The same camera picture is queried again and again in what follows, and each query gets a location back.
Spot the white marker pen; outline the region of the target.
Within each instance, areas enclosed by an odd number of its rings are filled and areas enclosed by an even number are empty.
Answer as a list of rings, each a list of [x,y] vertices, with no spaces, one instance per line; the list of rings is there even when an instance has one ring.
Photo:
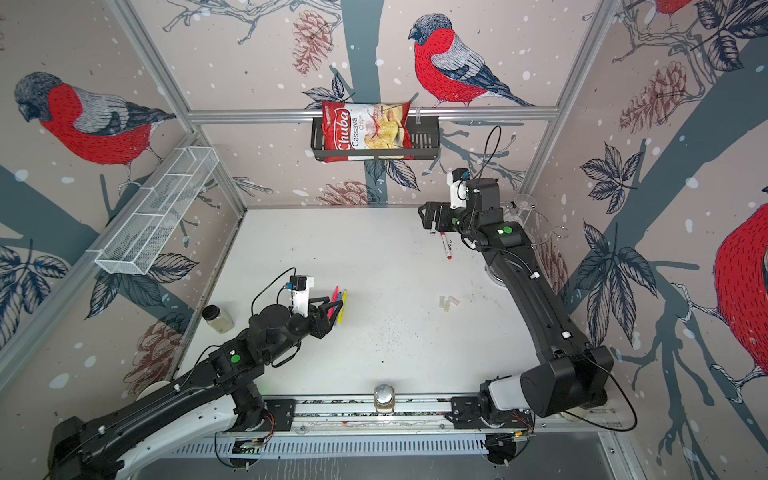
[[[444,232],[440,233],[440,239],[442,242],[442,246],[444,249],[445,256],[446,255],[452,255],[452,249],[451,249],[451,243],[450,240],[447,238]]]

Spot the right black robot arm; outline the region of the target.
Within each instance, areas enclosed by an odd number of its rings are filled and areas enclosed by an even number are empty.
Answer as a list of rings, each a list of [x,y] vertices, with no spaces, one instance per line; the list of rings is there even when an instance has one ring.
[[[505,219],[497,180],[471,178],[467,169],[459,168],[448,174],[447,184],[449,201],[429,201],[419,207],[423,227],[441,234],[455,232],[483,256],[488,270],[513,298],[539,360],[520,375],[481,385],[482,419],[500,425],[513,410],[548,417],[605,405],[611,354],[606,347],[594,345],[567,314],[544,277],[523,226]]]

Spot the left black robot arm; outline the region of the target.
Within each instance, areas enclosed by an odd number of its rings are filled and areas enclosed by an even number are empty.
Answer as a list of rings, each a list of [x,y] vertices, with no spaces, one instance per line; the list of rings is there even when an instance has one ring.
[[[48,454],[50,479],[115,479],[128,471],[129,451],[152,453],[149,438],[204,431],[275,428],[256,379],[267,367],[291,361],[307,336],[325,337],[344,303],[312,298],[301,314],[273,304],[250,317],[236,337],[207,348],[192,369],[135,403],[83,421],[71,417],[53,431]]]

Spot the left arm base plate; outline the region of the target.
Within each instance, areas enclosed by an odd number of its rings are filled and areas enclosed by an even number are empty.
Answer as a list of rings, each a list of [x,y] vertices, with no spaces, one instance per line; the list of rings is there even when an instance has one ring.
[[[259,399],[238,405],[233,426],[227,432],[287,432],[291,430],[297,401],[295,399]]]

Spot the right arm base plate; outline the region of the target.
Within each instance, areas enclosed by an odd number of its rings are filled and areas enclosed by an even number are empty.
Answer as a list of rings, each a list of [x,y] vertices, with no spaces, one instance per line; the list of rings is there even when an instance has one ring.
[[[533,414],[526,409],[484,413],[477,398],[472,396],[451,397],[449,411],[444,418],[456,429],[529,430],[535,423]]]

